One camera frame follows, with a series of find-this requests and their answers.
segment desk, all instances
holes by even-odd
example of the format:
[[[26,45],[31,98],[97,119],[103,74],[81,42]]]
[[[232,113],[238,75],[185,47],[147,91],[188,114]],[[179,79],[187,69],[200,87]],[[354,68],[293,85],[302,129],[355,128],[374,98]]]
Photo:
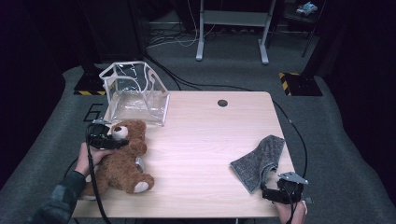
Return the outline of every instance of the desk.
[[[218,105],[226,100],[227,106]],[[283,137],[271,96],[258,91],[171,91],[165,126],[148,126],[146,173],[152,190],[102,197],[108,217],[276,217],[257,190],[249,194],[230,162],[269,134]],[[287,146],[278,173],[294,171]],[[276,189],[270,172],[267,187]],[[100,217],[96,202],[78,201],[73,217]]]
[[[243,25],[243,26],[262,26],[262,39],[259,39],[260,54],[262,56],[262,63],[268,64],[268,55],[265,48],[265,39],[268,35],[271,19],[274,11],[276,0],[271,0],[268,12],[240,12],[240,11],[218,11],[205,10],[204,0],[201,0],[200,5],[200,20],[199,20],[199,41],[196,61],[201,61],[204,57],[204,25],[205,24],[221,24],[221,25]]]

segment black metal base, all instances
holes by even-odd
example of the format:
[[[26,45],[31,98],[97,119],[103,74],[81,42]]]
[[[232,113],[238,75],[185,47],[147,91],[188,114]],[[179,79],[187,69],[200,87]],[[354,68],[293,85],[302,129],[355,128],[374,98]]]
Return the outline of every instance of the black metal base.
[[[289,96],[323,96],[313,78],[300,76],[298,73],[279,73],[285,94]]]
[[[106,95],[103,88],[103,81],[99,78],[102,69],[96,69],[94,72],[84,72],[78,84],[74,88],[75,95]]]

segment folded gray fabric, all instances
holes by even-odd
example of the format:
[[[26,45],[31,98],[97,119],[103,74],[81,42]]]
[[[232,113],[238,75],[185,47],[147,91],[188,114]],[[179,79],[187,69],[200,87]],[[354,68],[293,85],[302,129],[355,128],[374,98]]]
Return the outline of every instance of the folded gray fabric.
[[[231,167],[249,193],[265,185],[268,172],[278,166],[284,145],[283,138],[268,135],[256,149],[231,162]]]

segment gray carpet floor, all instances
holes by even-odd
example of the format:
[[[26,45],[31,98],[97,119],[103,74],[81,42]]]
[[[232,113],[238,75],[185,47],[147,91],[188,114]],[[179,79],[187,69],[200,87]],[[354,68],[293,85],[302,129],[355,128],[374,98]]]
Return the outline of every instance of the gray carpet floor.
[[[300,131],[308,151],[304,196],[308,205],[306,223],[396,223],[396,209],[376,172],[361,158],[343,129],[336,102],[321,77],[316,81],[322,97],[285,95],[279,72],[302,72],[313,47],[301,57],[302,35],[276,34],[268,49],[270,64],[260,60],[259,35],[218,35],[205,42],[204,59],[195,61],[197,42],[189,47],[178,43],[148,48],[148,54],[178,76],[195,83],[233,85],[253,91],[268,91]],[[164,85],[177,90],[174,81],[150,63]],[[83,70],[64,73],[64,95],[35,143],[0,191],[0,223],[22,223],[42,204],[62,179],[84,140],[84,117],[92,104],[105,114],[105,96],[79,96],[73,89]],[[240,91],[201,87],[204,91]],[[192,91],[182,86],[183,91]],[[304,148],[298,134],[276,109],[297,173],[304,170]],[[110,219],[114,223],[141,220]],[[80,223],[104,223],[100,218],[81,218]],[[277,218],[249,219],[247,223],[278,223]]]

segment person's arm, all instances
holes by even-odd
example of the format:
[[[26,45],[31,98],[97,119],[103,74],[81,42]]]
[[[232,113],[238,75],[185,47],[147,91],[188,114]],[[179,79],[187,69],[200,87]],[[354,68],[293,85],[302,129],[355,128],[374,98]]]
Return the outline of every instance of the person's arm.
[[[288,223],[291,216],[291,206],[290,204],[274,203],[276,210],[279,213],[280,223]],[[295,208],[293,219],[290,224],[304,224],[306,218],[306,205],[305,202],[297,202],[293,205]]]
[[[115,150],[99,150],[91,147],[93,165],[114,152]],[[89,173],[88,150],[87,145],[83,143],[79,150],[76,169],[55,187],[49,198],[26,223],[68,223],[76,207],[78,196],[85,187],[85,177]]]

